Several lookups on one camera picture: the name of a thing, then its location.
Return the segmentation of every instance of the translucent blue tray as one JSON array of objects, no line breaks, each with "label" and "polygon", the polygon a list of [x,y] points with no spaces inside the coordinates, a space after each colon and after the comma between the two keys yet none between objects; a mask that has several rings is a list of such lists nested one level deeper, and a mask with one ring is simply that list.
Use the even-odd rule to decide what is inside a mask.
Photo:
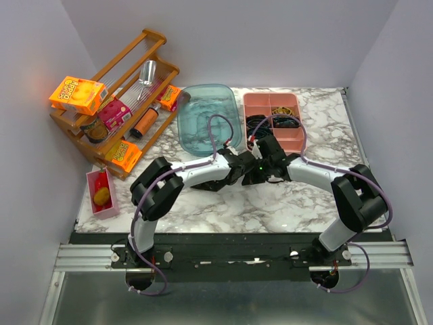
[{"label": "translucent blue tray", "polygon": [[[242,131],[235,96],[224,85],[197,85],[185,88],[178,97],[177,127],[182,148],[194,156],[212,154],[208,134],[208,119],[213,114],[227,117],[233,125],[231,145],[236,147],[242,139]],[[230,137],[230,126],[222,118],[211,122],[216,148],[220,149]]]}]

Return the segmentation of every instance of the wooden shelf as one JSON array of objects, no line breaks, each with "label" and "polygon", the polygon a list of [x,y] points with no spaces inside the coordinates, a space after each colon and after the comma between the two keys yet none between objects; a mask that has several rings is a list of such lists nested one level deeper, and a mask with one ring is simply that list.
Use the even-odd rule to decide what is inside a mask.
[{"label": "wooden shelf", "polygon": [[[122,76],[117,78],[118,71],[113,76],[110,76],[109,72],[117,67],[119,62],[133,50],[137,49],[138,44],[144,44],[144,55],[142,55],[136,63],[131,67],[127,68],[126,72],[121,72]],[[132,117],[125,122],[121,127],[111,131],[106,140],[100,144],[92,144],[86,138],[80,126],[85,125],[86,121],[90,116],[73,113],[71,111],[56,110],[50,115],[53,120],[60,126],[64,133],[75,143],[77,148],[87,157],[93,164],[101,167],[109,168],[110,172],[115,176],[125,179],[128,175],[127,172],[119,170],[120,167],[113,165],[111,162],[105,159],[105,155],[110,149],[120,140],[125,134],[129,132],[137,121],[143,116],[148,106],[156,99],[159,93],[170,84],[175,76],[179,73],[179,68],[165,62],[160,59],[156,54],[156,50],[166,43],[164,35],[154,32],[149,29],[143,30],[143,32],[127,45],[113,60],[108,62],[91,80],[99,81],[106,85],[108,88],[108,95],[116,93],[116,98],[121,100],[127,105],[132,112]],[[138,83],[139,71],[143,63],[147,60],[155,60],[157,62],[156,77],[154,84],[143,91],[142,99],[137,101],[139,92],[141,91],[141,85]],[[141,157],[150,149],[154,142],[158,139],[160,134],[167,128],[170,122],[174,119],[176,112],[171,113],[164,124],[159,128],[156,134],[146,144],[144,149],[141,151]]]}]

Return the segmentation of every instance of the metal scoop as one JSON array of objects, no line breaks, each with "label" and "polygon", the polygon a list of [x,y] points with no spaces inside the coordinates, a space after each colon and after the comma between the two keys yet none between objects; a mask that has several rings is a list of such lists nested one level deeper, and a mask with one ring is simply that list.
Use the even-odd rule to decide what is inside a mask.
[{"label": "metal scoop", "polygon": [[155,79],[156,72],[156,61],[148,60],[144,62],[143,68],[140,71],[140,77],[138,78],[138,82],[141,85],[141,91],[138,95],[137,101],[141,99],[141,95],[143,94],[143,90],[147,87],[152,86],[152,83]]}]

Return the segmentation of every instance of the yellow snack box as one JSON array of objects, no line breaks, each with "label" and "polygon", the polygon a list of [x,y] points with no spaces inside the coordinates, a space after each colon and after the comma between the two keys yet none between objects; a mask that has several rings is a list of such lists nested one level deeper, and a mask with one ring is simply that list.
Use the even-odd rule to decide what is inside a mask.
[{"label": "yellow snack box", "polygon": [[160,102],[161,107],[169,112],[174,112],[177,108],[176,99],[181,93],[181,90],[175,86],[168,85],[156,98]]},{"label": "yellow snack box", "polygon": [[135,144],[119,140],[106,154],[106,160],[122,167],[124,171],[129,173],[139,160],[140,155],[141,150]]},{"label": "yellow snack box", "polygon": [[94,115],[107,96],[103,83],[66,77],[49,97],[52,107]]}]

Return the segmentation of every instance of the gray wall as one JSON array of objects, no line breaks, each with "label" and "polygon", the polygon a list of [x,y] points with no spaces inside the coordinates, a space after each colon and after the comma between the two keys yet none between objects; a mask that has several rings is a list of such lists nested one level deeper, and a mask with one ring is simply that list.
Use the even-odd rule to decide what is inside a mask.
[{"label": "gray wall", "polygon": [[95,67],[58,0],[7,1],[0,17],[0,323],[33,325],[90,168],[47,98]]},{"label": "gray wall", "polygon": [[396,0],[62,0],[97,68],[145,27],[177,85],[347,86]]},{"label": "gray wall", "polygon": [[400,0],[350,86],[371,168],[390,196],[433,322],[433,2]]}]

